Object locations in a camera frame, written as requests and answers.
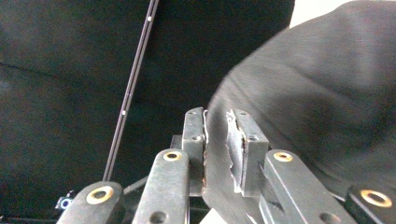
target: black backdrop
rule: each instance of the black backdrop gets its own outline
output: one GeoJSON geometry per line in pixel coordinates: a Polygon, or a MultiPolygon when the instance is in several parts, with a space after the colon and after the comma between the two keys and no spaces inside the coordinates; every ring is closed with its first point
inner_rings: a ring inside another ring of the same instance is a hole
{"type": "MultiPolygon", "coordinates": [[[[44,217],[101,180],[149,1],[0,2],[0,215],[44,217]]],[[[293,1],[161,1],[113,180],[149,173],[293,1]]]]}

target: gray cloth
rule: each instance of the gray cloth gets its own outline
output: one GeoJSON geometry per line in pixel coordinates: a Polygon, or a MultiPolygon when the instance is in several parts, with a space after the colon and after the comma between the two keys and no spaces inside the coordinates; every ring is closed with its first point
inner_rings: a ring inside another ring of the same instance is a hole
{"type": "Polygon", "coordinates": [[[205,201],[228,223],[262,222],[233,193],[225,113],[247,111],[272,148],[297,153],[330,191],[396,188],[396,3],[353,2],[284,31],[223,79],[208,108],[205,201]]]}

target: black fabric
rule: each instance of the black fabric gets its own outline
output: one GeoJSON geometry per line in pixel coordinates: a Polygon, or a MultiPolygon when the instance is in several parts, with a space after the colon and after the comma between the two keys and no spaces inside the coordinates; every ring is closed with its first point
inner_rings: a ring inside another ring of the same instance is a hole
{"type": "Polygon", "coordinates": [[[233,193],[230,108],[247,111],[272,148],[297,153],[330,191],[396,188],[396,3],[354,2],[285,30],[238,64],[209,105],[204,198],[228,223],[262,220],[233,193]]]}
{"type": "MultiPolygon", "coordinates": [[[[0,1],[0,216],[48,217],[102,179],[149,0],[0,1]]],[[[149,173],[293,1],[160,1],[113,180],[149,173]]]]}

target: metal rod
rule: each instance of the metal rod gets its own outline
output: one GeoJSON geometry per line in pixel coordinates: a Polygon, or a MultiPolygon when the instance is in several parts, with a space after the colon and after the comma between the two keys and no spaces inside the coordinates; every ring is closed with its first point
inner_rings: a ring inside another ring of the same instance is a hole
{"type": "Polygon", "coordinates": [[[105,174],[103,176],[104,181],[109,181],[111,174],[113,173],[114,163],[117,158],[119,151],[120,140],[122,138],[122,132],[125,126],[125,121],[128,115],[129,108],[131,106],[132,97],[134,95],[134,88],[136,86],[137,77],[139,75],[140,66],[145,54],[146,45],[149,40],[149,34],[151,26],[154,21],[154,16],[157,11],[157,6],[160,0],[151,0],[148,6],[148,14],[145,19],[143,26],[142,35],[140,36],[139,45],[137,46],[136,55],[134,56],[134,65],[132,66],[131,75],[129,76],[128,86],[126,88],[125,96],[122,101],[122,107],[117,122],[116,131],[114,132],[113,142],[111,144],[110,152],[107,159],[107,165],[105,174]]]}

